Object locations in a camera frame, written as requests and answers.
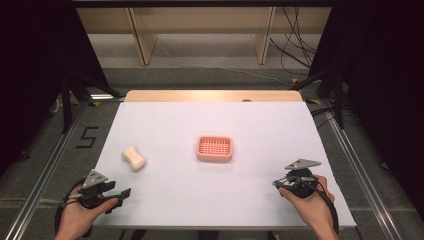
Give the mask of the person's right hand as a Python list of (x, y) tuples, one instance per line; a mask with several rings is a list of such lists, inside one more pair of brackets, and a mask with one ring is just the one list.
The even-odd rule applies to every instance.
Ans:
[(314, 192), (308, 198), (298, 198), (284, 188), (280, 188), (279, 192), (282, 197), (286, 198), (294, 206), (300, 218), (313, 232), (318, 229), (328, 228), (334, 230), (330, 209), (317, 192)]

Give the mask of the white table mat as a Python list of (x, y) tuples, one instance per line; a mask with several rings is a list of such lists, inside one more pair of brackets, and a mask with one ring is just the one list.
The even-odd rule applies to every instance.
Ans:
[[(228, 162), (197, 159), (200, 136), (228, 136)], [(147, 163), (133, 171), (121, 156), (136, 147)], [(119, 106), (96, 169), (131, 189), (100, 226), (145, 229), (282, 229), (303, 222), (273, 181), (299, 158), (319, 161), (339, 223), (355, 221), (303, 102), (167, 102)]]

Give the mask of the dark curtain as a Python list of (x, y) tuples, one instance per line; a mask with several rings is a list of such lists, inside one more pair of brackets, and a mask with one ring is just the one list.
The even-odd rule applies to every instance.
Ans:
[(424, 0), (332, 0), (311, 71), (336, 60), (352, 109), (424, 220)]
[(72, 0), (0, 0), (0, 176), (75, 74), (108, 84)]

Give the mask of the person's left hand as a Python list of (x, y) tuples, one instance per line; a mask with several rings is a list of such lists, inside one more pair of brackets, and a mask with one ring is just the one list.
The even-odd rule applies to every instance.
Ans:
[(118, 200), (113, 198), (94, 209), (87, 209), (77, 200), (68, 199), (54, 240), (80, 240), (90, 230), (94, 221), (112, 209), (117, 202)]

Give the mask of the aluminium floor rail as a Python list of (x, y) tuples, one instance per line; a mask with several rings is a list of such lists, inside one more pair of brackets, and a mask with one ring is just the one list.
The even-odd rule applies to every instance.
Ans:
[(386, 239), (403, 240), (403, 237), (394, 222), (394, 218), (385, 206), (370, 177), (366, 173), (366, 169), (362, 165), (360, 158), (358, 157), (345, 130), (339, 127), (339, 124), (336, 121), (336, 114), (327, 112), (326, 118), (330, 122), (332, 131), (343, 149), (343, 152), (347, 157), (347, 161)]
[[(0, 240), (53, 240), (55, 213), (63, 195), (94, 169), (120, 102), (73, 106), (74, 120), (62, 132), (63, 114), (47, 119), (29, 150), (0, 177)], [(77, 149), (88, 126), (97, 126), (92, 148)]]

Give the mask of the light wooden shelf unit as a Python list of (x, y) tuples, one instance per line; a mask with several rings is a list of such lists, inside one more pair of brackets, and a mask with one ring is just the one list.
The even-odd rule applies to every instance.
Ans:
[(139, 63), (150, 63), (160, 34), (250, 34), (259, 64), (266, 62), (270, 37), (321, 34), (329, 7), (118, 7), (82, 8), (77, 13), (89, 34), (130, 34)]

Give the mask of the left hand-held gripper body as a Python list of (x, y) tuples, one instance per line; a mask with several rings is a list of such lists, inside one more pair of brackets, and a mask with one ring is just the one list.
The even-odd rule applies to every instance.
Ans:
[(111, 182), (108, 181), (108, 178), (103, 174), (97, 172), (92, 169), (86, 179), (84, 180), (81, 187), (80, 203), (88, 209), (94, 209), (100, 205), (102, 205), (105, 200), (105, 196), (103, 193), (99, 192), (99, 185), (103, 182)]

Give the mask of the black tape floor mark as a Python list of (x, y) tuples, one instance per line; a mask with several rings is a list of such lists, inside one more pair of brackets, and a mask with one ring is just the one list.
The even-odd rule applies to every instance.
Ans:
[(76, 146), (77, 149), (88, 149), (92, 148), (97, 137), (94, 136), (94, 133), (98, 130), (97, 126), (88, 126), (84, 129), (81, 137), (80, 143)]

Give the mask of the black tripod stand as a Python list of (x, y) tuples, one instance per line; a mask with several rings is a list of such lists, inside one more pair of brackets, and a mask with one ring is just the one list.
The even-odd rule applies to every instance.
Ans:
[(319, 98), (328, 98), (331, 94), (335, 96), (335, 120), (341, 129), (344, 128), (342, 117), (343, 104), (343, 75), (337, 67), (327, 67), (308, 76), (301, 83), (292, 87), (292, 90), (299, 91), (313, 82), (320, 80), (317, 90)]
[(88, 87), (94, 87), (102, 90), (103, 92), (111, 95), (113, 98), (124, 97), (124, 94), (112, 89), (106, 83), (101, 83), (100, 81), (79, 72), (68, 71), (64, 74), (64, 77), (61, 80), (61, 96), (64, 114), (63, 133), (67, 133), (73, 123), (70, 93), (73, 93), (79, 103), (92, 102), (93, 98), (87, 90)]

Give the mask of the wooden table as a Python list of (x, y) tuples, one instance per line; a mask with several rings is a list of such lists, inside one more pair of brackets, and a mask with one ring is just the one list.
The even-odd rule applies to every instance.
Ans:
[(293, 90), (131, 90), (125, 102), (302, 102)]

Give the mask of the pink soap dish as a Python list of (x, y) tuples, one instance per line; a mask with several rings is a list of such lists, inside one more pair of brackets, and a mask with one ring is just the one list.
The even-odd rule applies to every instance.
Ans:
[(228, 162), (233, 156), (233, 140), (228, 136), (200, 136), (196, 156), (206, 162)]

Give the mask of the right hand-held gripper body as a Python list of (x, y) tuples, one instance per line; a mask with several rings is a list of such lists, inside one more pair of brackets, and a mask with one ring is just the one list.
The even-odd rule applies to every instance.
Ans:
[(311, 196), (318, 184), (318, 180), (312, 174), (311, 168), (319, 165), (319, 161), (302, 158), (288, 164), (285, 167), (288, 173), (285, 176), (283, 188), (299, 198)]

